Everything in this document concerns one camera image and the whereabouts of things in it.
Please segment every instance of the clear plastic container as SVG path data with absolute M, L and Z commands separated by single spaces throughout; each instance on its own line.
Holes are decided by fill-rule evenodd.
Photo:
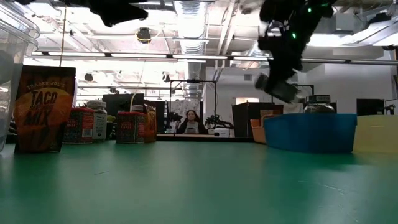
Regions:
M 0 1 L 0 151 L 8 134 L 25 55 L 37 49 L 39 28 L 13 3 Z
M 308 97 L 308 104 L 304 108 L 307 114 L 336 113 L 330 105 L 330 95 L 312 95 Z

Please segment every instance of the equipment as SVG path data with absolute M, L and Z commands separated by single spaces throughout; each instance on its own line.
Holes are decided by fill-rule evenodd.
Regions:
M 332 4 L 336 0 L 265 0 L 260 11 L 260 20 L 267 23 L 264 37 L 259 37 L 258 46 L 272 54 L 269 60 L 269 78 L 261 75 L 256 88 L 290 103 L 299 90 L 286 83 L 303 69 L 302 53 L 322 17 L 333 15 Z
M 394 115 L 394 110 L 396 109 L 395 105 L 388 105 L 384 108 L 386 111 L 390 113 L 390 115 Z
M 231 122 L 220 120 L 219 115 L 211 115 L 206 118 L 205 126 L 209 134 L 214 134 L 217 137 L 229 137 L 229 130 L 234 129 L 234 126 Z
M 19 4 L 27 5 L 36 0 L 15 0 Z M 121 22 L 134 19 L 146 19 L 148 12 L 130 3 L 147 2 L 147 0 L 61 0 L 65 5 L 79 5 L 87 7 L 94 14 L 101 16 L 104 25 L 112 27 Z
M 221 138 L 229 138 L 229 128 L 215 128 L 214 136 Z

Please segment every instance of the glass jar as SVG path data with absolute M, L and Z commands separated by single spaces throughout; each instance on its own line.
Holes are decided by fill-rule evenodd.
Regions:
M 94 110 L 93 142 L 104 142 L 106 139 L 106 122 L 108 112 L 106 103 L 100 100 L 87 102 L 87 107 Z
M 304 108 L 307 114 L 336 113 L 330 105 L 330 95 L 312 95 L 308 97 L 307 106 Z

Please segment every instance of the blue bowl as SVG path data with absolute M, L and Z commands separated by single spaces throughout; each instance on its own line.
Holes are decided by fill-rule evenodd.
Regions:
M 284 114 L 264 120 L 269 147 L 295 152 L 351 153 L 356 114 Z

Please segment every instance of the spice jar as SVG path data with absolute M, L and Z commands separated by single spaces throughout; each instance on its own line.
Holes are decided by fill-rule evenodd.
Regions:
M 93 142 L 94 110 L 89 108 L 72 108 L 65 128 L 63 143 L 89 144 Z
M 87 102 L 87 107 L 94 110 L 93 142 L 103 142 L 106 139 L 106 103 L 100 100 Z
M 144 106 L 142 106 L 142 105 L 133 105 L 133 106 L 131 106 L 131 111 L 143 113 L 144 112 Z
M 145 114 L 140 112 L 120 112 L 118 114 L 116 143 L 144 143 Z
M 330 105 L 330 95 L 312 95 L 308 97 L 307 106 L 304 113 L 322 114 L 336 113 L 335 109 Z

